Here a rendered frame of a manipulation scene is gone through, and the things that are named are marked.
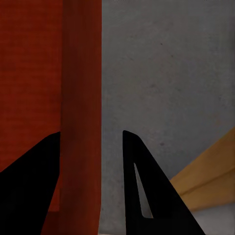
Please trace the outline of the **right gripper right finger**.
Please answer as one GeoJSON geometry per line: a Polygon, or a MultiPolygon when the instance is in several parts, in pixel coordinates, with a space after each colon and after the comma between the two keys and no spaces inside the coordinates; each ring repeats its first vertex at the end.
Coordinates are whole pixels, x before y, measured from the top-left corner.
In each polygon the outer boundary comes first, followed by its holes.
{"type": "Polygon", "coordinates": [[[123,131],[126,235],[206,235],[142,139],[123,131]],[[152,218],[142,216],[136,164],[152,218]]]}

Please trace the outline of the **storage box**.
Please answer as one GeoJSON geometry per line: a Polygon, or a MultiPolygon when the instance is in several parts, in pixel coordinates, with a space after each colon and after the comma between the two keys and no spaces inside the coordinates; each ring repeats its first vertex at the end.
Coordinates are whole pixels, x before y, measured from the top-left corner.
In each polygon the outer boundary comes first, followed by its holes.
{"type": "Polygon", "coordinates": [[[60,132],[40,235],[98,235],[102,0],[0,0],[0,173],[60,132]]]}

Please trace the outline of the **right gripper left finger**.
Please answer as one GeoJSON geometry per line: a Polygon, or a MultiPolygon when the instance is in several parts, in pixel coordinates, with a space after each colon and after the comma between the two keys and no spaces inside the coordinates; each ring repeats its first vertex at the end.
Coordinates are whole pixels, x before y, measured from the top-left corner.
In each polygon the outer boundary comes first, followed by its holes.
{"type": "Polygon", "coordinates": [[[40,235],[60,174],[60,132],[0,173],[0,235],[40,235]]]}

